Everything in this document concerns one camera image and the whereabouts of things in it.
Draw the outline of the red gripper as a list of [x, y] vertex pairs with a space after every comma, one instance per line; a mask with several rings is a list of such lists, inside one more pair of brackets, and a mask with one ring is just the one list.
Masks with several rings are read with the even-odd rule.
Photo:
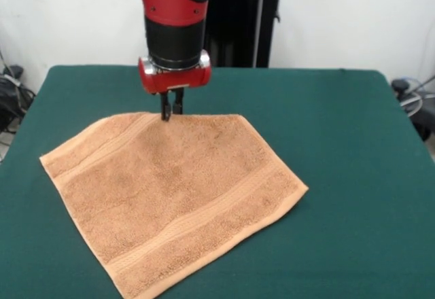
[[184, 88], [196, 88], [208, 84], [211, 78], [211, 60], [206, 50], [201, 51], [199, 62], [189, 69], [168, 70], [155, 65], [150, 57], [139, 58], [139, 75], [146, 92], [160, 93], [162, 121], [169, 121], [171, 104], [167, 91], [174, 90], [173, 113], [183, 113]]

